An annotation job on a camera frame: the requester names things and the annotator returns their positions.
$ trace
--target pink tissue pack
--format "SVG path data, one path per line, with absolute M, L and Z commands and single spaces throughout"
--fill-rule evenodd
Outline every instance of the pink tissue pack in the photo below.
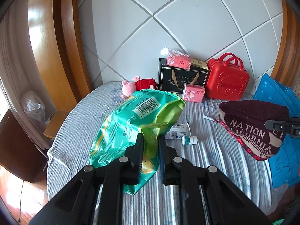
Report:
M 173 56 L 168 56 L 167 65 L 189 70 L 191 67 L 191 58 L 174 53 Z
M 184 84 L 182 98 L 184 101 L 201 103 L 205 93 L 205 88 L 200 85 Z

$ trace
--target blue plastic crate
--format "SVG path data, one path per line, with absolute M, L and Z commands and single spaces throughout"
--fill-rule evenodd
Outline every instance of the blue plastic crate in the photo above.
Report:
M 287 106 L 290 117 L 300 117 L 300 101 L 297 96 L 290 88 L 273 80 L 266 73 L 263 75 L 253 99 Z M 268 161 L 273 188 L 285 183 L 291 187 L 300 182 L 300 139 L 287 135 L 278 153 Z

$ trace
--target bag handle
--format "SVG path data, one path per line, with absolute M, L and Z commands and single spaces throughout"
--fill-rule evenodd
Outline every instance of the bag handle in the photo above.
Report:
M 227 56 L 233 56 L 233 57 L 236 57 L 236 55 L 234 55 L 233 53 L 227 52 L 227 53 L 224 53 L 222 56 L 220 56 L 218 60 L 223 61 L 224 58 L 227 57 Z M 238 65 L 239 65 L 238 60 L 235 59 L 235 60 L 234 60 L 234 64 L 235 64 L 236 66 L 238 66 Z
M 224 66 L 228 67 L 228 66 L 229 66 L 229 63 L 230 63 L 232 60 L 240 61 L 240 70 L 241 70 L 241 71 L 244 70 L 244 64 L 243 64 L 243 61 L 242 61 L 242 59 L 240 59 L 240 58 L 238 58 L 238 57 L 232 57 L 232 58 L 229 58 L 229 59 L 224 63 Z
M 195 78 L 191 81 L 190 84 L 193 85 L 193 84 L 196 82 L 196 80 L 197 80 L 198 78 L 199 78 L 199 73 L 196 74 Z M 174 71 L 174 69 L 172 69 L 172 79 L 173 79 L 173 81 L 174 81 L 176 87 L 177 87 L 179 90 L 183 90 L 183 87 L 182 87 L 182 88 L 179 88 L 179 86 L 178 86 L 178 84 L 177 84 L 177 80 L 176 80 L 176 76 L 175 76 L 175 71 Z

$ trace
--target knit hat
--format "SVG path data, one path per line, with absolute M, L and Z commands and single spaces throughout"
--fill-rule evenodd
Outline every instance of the knit hat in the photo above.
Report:
M 279 151 L 285 134 L 267 130 L 267 120 L 289 121 L 289 109 L 258 100 L 229 101 L 219 105 L 220 123 L 256 160 L 264 161 Z

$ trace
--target pink pig plush toy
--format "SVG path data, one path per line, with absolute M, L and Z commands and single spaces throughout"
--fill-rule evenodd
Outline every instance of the pink pig plush toy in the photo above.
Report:
M 154 79 L 140 79 L 139 76 L 135 76 L 132 80 L 134 80 L 134 82 L 128 82 L 127 80 L 122 81 L 122 98 L 131 96 L 135 91 L 154 89 L 156 87 Z

